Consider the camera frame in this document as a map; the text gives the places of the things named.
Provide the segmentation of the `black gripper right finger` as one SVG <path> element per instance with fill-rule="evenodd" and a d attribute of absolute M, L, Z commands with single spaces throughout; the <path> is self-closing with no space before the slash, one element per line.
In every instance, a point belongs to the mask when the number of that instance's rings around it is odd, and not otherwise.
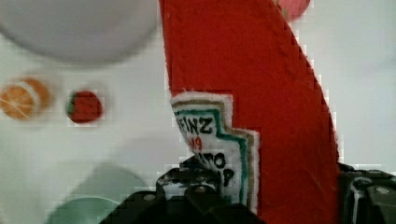
<path fill-rule="evenodd" d="M 338 166 L 339 224 L 396 224 L 395 176 Z"/>

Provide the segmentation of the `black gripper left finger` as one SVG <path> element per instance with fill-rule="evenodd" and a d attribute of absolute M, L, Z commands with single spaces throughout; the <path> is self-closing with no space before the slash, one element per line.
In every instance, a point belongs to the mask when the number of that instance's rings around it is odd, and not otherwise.
<path fill-rule="evenodd" d="M 100 224 L 265 224 L 241 203 L 220 196 L 220 173 L 191 157 L 138 191 Z"/>

